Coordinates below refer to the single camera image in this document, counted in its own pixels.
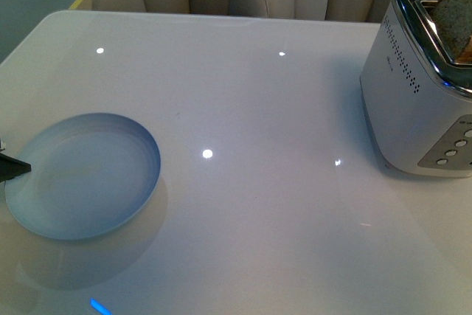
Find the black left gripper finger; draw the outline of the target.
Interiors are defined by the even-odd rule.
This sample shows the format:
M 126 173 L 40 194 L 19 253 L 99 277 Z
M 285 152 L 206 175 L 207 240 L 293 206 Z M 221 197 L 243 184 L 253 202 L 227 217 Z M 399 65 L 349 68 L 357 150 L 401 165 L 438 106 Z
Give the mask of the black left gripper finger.
M 0 182 L 29 173 L 31 169 L 31 164 L 0 153 Z

